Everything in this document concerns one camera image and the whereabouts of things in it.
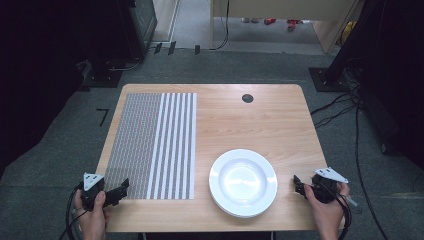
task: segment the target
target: black circular hole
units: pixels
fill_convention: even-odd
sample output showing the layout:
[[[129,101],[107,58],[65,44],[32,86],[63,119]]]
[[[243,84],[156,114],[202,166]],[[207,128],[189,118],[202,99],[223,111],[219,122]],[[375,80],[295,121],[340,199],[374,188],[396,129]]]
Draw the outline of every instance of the black circular hole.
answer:
[[[241,99],[243,100],[243,102],[245,103],[251,103],[253,102],[253,96],[250,94],[244,94]]]

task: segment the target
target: finger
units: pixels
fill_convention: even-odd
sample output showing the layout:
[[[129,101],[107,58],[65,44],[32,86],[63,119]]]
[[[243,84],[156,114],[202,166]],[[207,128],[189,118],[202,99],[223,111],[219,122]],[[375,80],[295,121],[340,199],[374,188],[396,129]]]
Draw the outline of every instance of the finger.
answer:
[[[78,189],[74,197],[75,209],[82,208],[81,189]]]
[[[108,224],[110,219],[110,211],[108,208],[103,209],[103,214],[105,215],[105,223]]]
[[[314,194],[314,191],[312,191],[311,186],[309,186],[308,184],[305,184],[303,185],[303,187],[305,189],[305,195],[306,195],[306,198],[308,198],[308,201],[311,204],[318,203],[319,201],[315,198],[315,194]]]
[[[346,183],[340,184],[341,189],[339,190],[339,193],[343,196],[348,196],[350,192],[350,188]]]
[[[100,191],[96,199],[94,200],[94,208],[93,208],[93,214],[94,215],[103,215],[103,204],[106,201],[106,194],[104,191]]]

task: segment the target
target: white plate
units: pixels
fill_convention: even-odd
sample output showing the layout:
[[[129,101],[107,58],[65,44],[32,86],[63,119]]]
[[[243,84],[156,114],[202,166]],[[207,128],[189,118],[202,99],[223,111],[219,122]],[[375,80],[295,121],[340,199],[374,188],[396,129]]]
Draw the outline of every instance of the white plate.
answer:
[[[241,218],[263,213],[277,194],[277,176],[260,154],[236,149],[222,154],[209,174],[212,197],[225,212]]]

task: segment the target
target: red object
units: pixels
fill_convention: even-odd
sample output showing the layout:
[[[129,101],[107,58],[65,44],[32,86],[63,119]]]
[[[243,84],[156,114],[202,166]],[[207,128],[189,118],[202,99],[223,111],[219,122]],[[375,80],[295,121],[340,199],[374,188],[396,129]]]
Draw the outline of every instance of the red object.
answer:
[[[277,19],[275,19],[275,18],[265,18],[264,19],[265,25],[269,25],[271,23],[275,23],[275,21],[277,21]]]
[[[289,24],[289,26],[287,27],[287,30],[293,31],[293,29],[296,27],[296,24],[298,24],[299,22],[300,20],[292,20],[292,19],[287,20],[287,23]]]

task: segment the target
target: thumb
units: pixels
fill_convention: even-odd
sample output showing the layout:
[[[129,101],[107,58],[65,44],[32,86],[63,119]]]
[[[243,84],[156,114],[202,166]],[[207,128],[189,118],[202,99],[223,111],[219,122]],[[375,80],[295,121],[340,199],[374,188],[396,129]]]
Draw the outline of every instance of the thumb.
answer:
[[[106,194],[104,191],[100,191],[97,196],[96,199],[94,200],[94,209],[93,212],[101,212],[103,213],[103,204],[106,201]]]

